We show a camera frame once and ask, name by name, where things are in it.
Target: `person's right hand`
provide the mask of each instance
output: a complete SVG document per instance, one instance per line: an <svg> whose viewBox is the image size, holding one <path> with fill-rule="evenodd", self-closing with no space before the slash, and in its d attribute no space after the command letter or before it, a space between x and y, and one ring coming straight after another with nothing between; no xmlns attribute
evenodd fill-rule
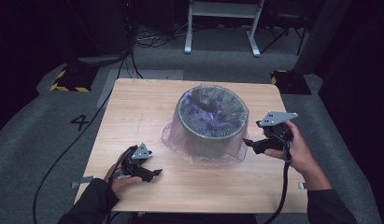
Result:
<svg viewBox="0 0 384 224"><path fill-rule="evenodd" d="M311 155L310 149L308 148L305 139L300 134L296 125L288 120L285 121L285 123L288 125L288 127L290 127L293 134L293 141L290 149L290 153L292 155L291 167L293 167L300 174L303 174L310 170L313 166L318 166L313 156ZM281 150L268 148L264 154L270 157L284 159Z"/></svg>
<svg viewBox="0 0 384 224"><path fill-rule="evenodd" d="M291 167L303 176L308 189L331 189L332 185L326 178L326 175L321 170L320 166L314 160L299 129L290 121L285 121L285 123L290 127L293 134L293 141L290 148L290 153L292 155ZM282 153L282 150L275 150L272 148L268 148L264 152L267 156L284 160Z"/></svg>

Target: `metal stand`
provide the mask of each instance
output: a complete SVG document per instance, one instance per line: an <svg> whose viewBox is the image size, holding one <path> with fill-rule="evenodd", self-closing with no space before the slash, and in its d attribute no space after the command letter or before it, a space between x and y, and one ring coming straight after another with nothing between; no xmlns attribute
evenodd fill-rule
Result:
<svg viewBox="0 0 384 224"><path fill-rule="evenodd" d="M232 17L253 19L252 29L247 31L247 37L255 57L260 57L258 46L255 42L256 26L263 8L264 0L258 4L236 4L236 3L212 3L190 0L188 15L188 33L186 35L185 53L192 52L192 16Z"/></svg>

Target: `hand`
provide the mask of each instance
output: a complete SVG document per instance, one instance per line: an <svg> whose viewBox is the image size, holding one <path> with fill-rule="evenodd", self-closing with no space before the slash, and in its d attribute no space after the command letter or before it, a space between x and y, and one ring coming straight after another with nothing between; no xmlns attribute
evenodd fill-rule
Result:
<svg viewBox="0 0 384 224"><path fill-rule="evenodd" d="M290 121L285 121L285 123L290 127L293 134L293 141L290 148L292 155L291 167L303 176L309 190L331 189L331 183L314 160L299 129ZM270 157L284 159L282 151L280 150L268 148L264 154Z"/></svg>
<svg viewBox="0 0 384 224"><path fill-rule="evenodd" d="M108 183L110 176L113 174L113 171L115 169L115 165L113 164L110 169L107 171L107 175L105 176L104 180ZM133 176L129 178L124 179L115 179L113 178L112 181L112 190L115 193L123 191L127 186L142 182L142 178L139 176Z"/></svg>
<svg viewBox="0 0 384 224"><path fill-rule="evenodd" d="M308 148L305 139L300 134L299 129L290 121L285 121L285 123L290 127L293 134L293 141L290 148L290 153L292 155L291 167L293 167L297 172L303 174L304 172L310 170L313 166L318 166L313 156L311 155L310 149ZM264 154L270 157L284 159L281 150L275 150L268 148Z"/></svg>

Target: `stand leg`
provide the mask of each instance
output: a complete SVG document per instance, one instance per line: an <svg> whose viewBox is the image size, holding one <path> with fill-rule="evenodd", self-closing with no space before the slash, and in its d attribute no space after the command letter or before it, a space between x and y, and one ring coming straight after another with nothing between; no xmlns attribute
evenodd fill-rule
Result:
<svg viewBox="0 0 384 224"><path fill-rule="evenodd" d="M306 28L303 30L303 33L302 33L299 48L297 49L297 53L296 53L297 56L299 56L299 54L300 54L300 49L302 48L303 40L305 39L305 35L306 35Z"/></svg>
<svg viewBox="0 0 384 224"><path fill-rule="evenodd" d="M256 15L255 15L255 18L253 19L252 29L250 31L247 31L249 44L250 44L250 47L252 48L253 56L255 57L261 56L261 53L259 52L259 48L256 44L254 36L256 32L256 27L258 26L259 18L261 17L263 3L264 3L264 0L259 1L258 8L256 8Z"/></svg>
<svg viewBox="0 0 384 224"><path fill-rule="evenodd" d="M268 48L270 48L270 46L272 46L280 37L282 37L285 33L287 32L287 30L284 30L279 36L277 36L273 41L271 41L270 44L267 45L267 47L265 47L263 50L262 50L262 53L264 53Z"/></svg>
<svg viewBox="0 0 384 224"><path fill-rule="evenodd" d="M189 3L188 33L186 35L185 53L192 52L192 0Z"/></svg>

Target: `table top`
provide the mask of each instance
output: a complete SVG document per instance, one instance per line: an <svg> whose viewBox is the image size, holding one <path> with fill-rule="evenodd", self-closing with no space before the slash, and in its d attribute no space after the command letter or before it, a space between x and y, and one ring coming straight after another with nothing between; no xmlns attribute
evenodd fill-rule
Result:
<svg viewBox="0 0 384 224"><path fill-rule="evenodd" d="M120 194L115 211L192 213L273 213L283 183L284 161L256 155L249 148L244 161L220 167L202 167L184 161L162 142L182 94L201 84L233 91L249 108L249 139L264 139L256 121L269 110L285 111L279 91L270 84L126 79L116 81L84 176L103 178L128 147L145 143L152 157L143 167L163 169L150 182L132 185ZM305 213L307 196L298 183L304 179L289 169L283 213ZM78 195L87 184L79 187Z"/></svg>

